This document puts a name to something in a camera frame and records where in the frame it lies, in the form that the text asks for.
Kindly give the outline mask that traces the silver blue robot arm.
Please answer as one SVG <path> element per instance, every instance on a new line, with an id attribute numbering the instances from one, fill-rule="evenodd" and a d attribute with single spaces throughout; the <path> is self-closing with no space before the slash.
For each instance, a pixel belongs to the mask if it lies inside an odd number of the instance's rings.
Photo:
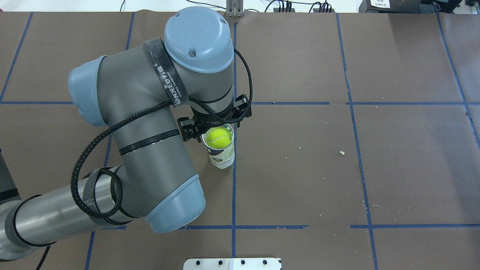
<path id="1" fill-rule="evenodd" d="M 234 58 L 227 20 L 194 6 L 168 19 L 163 38 L 73 69 L 73 104 L 108 129 L 79 156 L 70 185 L 44 195 L 21 200 L 1 161 L 1 262 L 137 218 L 164 234 L 199 217 L 206 200 L 184 142 L 245 116 Z"/>

